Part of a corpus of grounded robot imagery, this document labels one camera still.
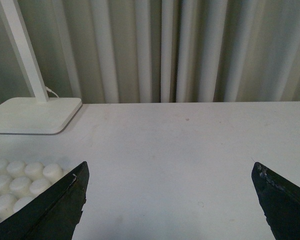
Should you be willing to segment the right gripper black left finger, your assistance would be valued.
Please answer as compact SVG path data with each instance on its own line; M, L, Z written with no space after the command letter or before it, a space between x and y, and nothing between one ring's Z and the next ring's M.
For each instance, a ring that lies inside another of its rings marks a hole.
M0 240L70 240L80 222L89 182L86 161L0 223Z

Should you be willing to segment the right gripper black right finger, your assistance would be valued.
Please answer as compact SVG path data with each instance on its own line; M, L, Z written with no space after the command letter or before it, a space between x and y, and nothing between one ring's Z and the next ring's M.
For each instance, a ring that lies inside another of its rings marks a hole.
M276 240L300 240L300 187L255 162L252 182Z

